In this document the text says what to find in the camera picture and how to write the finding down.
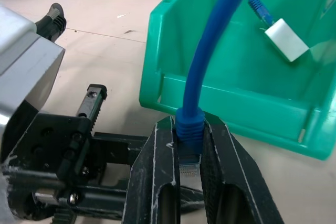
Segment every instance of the screw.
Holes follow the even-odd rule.
[[[78,200],[79,200],[79,195],[78,194],[76,194],[76,193],[70,194],[70,197],[69,197],[70,204],[75,205],[78,202]]]
[[[97,92],[90,91],[90,92],[88,93],[88,97],[91,97],[91,98],[97,97]]]
[[[72,135],[71,138],[72,138],[73,140],[76,140],[76,141],[81,141],[82,138],[83,138],[83,135],[80,134],[79,132],[76,132],[76,133],[74,133],[74,134]]]
[[[83,169],[82,169],[82,175],[87,176],[88,174],[89,174],[89,168],[84,166]]]

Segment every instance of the green plastic bin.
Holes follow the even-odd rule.
[[[216,0],[163,0],[150,16],[140,103],[174,114]],[[240,135],[326,159],[336,139],[334,0],[262,0],[310,50],[287,62],[244,0],[210,61],[200,107]]]

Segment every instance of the blue cable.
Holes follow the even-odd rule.
[[[198,42],[185,84],[183,106],[176,112],[176,132],[181,142],[202,141],[204,112],[198,107],[202,82],[223,31],[242,0],[217,0]]]
[[[248,0],[248,4],[267,26],[274,24],[272,15],[260,0]]]

